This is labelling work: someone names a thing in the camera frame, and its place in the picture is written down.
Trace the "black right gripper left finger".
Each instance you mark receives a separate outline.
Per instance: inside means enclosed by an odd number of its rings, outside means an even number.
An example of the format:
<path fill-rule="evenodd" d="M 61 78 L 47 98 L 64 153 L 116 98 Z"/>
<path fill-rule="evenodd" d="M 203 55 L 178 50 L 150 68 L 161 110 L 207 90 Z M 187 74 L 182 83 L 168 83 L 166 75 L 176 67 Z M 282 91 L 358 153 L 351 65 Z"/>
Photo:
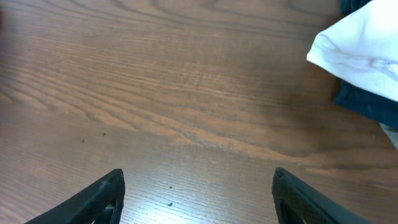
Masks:
<path fill-rule="evenodd" d="M 115 169 L 27 224 L 119 224 L 124 196 L 124 174 Z"/>

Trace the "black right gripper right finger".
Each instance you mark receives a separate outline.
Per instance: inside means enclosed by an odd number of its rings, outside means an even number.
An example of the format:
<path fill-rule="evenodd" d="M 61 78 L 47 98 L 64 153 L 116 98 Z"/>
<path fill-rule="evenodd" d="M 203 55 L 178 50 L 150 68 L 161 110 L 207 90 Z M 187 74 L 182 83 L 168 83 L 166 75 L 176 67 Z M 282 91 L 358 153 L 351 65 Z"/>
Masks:
<path fill-rule="evenodd" d="M 281 167 L 272 196 L 279 224 L 370 224 Z"/>

